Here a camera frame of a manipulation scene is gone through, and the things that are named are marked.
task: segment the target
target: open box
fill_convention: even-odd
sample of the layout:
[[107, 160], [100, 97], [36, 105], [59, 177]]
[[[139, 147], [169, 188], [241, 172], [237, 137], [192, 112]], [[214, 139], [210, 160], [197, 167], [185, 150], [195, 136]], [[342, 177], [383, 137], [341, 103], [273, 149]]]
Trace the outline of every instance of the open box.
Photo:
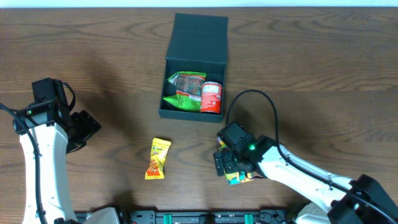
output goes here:
[[[223, 120], [225, 71], [227, 64], [228, 18], [192, 14], [175, 15], [174, 28], [166, 55], [159, 115], [161, 118], [221, 122]], [[204, 72], [206, 82], [223, 86], [221, 113], [182, 111], [163, 97], [175, 95], [175, 86], [167, 81], [175, 72]]]

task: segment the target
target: yellow wrapper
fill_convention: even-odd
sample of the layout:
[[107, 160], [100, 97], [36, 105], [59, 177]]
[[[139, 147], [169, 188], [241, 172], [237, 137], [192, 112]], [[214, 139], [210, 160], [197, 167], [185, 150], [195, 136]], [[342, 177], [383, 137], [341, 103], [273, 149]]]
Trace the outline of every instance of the yellow wrapper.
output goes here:
[[171, 144], [169, 141], [154, 138], [150, 149], [149, 166], [145, 172], [146, 180], [164, 179], [163, 167]]

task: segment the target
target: snack package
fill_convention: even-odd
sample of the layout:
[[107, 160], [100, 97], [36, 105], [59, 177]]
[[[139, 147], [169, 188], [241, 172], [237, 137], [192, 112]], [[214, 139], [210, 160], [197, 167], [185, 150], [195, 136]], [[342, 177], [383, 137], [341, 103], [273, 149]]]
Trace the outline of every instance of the snack package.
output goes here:
[[168, 82], [175, 85], [176, 95], [163, 99], [178, 109], [189, 112], [200, 112], [201, 86], [206, 74], [200, 72], [176, 72]]
[[150, 162], [145, 172], [146, 180], [164, 179], [164, 162], [166, 161], [167, 151], [172, 143], [162, 139], [154, 138], [150, 149]]
[[[217, 142], [218, 150], [220, 152], [222, 150], [224, 150], [224, 149], [227, 149], [225, 143], [221, 140], [220, 137], [217, 138], [216, 142]], [[235, 173], [232, 173], [232, 174], [225, 174], [226, 183], [228, 185], [234, 185], [234, 184], [240, 184], [240, 183], [249, 182], [249, 181], [252, 181], [252, 179], [249, 179], [249, 178], [252, 178], [252, 177], [253, 177], [253, 173], [252, 172], [247, 173], [247, 177], [246, 177], [246, 174], [244, 173], [244, 171], [235, 172]]]

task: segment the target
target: can label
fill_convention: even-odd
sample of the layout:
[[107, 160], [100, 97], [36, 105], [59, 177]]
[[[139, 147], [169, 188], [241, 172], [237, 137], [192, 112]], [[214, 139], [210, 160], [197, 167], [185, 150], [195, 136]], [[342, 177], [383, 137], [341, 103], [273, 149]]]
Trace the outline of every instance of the can label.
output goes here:
[[205, 82], [201, 86], [200, 112], [221, 113], [223, 87], [219, 83]]

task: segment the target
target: wooden tabletop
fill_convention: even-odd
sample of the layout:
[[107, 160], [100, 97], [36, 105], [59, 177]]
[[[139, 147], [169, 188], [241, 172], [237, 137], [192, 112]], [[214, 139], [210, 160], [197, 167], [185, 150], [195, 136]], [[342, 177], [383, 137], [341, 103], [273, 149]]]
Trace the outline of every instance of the wooden tabletop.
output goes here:
[[[159, 118], [175, 12], [229, 17], [224, 107], [240, 91], [265, 91], [287, 149], [339, 175], [370, 175], [398, 203], [396, 8], [2, 9], [0, 102], [24, 108], [32, 82], [57, 78], [75, 90], [75, 110], [102, 124], [67, 155], [75, 210], [115, 200], [158, 210], [304, 201], [271, 180], [227, 186], [217, 177], [213, 153], [224, 123]], [[231, 119], [274, 136], [260, 95], [242, 96]], [[0, 111], [0, 223], [20, 223], [25, 207], [24, 155], [11, 121]], [[172, 140], [164, 180], [144, 180], [154, 137]]]

